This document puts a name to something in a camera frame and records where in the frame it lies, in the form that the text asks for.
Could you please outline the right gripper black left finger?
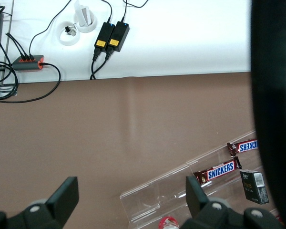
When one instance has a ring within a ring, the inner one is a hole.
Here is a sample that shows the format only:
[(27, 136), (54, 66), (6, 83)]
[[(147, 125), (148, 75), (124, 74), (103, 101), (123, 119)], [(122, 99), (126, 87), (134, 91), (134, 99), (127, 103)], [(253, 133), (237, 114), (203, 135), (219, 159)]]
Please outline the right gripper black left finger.
[(79, 202), (78, 178), (68, 177), (45, 201), (8, 218), (0, 211), (0, 229), (62, 229)]

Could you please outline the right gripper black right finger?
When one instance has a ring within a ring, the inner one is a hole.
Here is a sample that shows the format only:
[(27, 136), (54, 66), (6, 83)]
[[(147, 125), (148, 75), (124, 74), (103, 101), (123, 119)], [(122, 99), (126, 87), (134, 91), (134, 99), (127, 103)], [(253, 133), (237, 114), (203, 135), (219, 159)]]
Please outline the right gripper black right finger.
[(186, 203), (191, 213), (182, 229), (283, 229), (276, 217), (262, 208), (247, 208), (243, 214), (227, 207), (222, 199), (211, 201), (194, 176), (186, 177)]

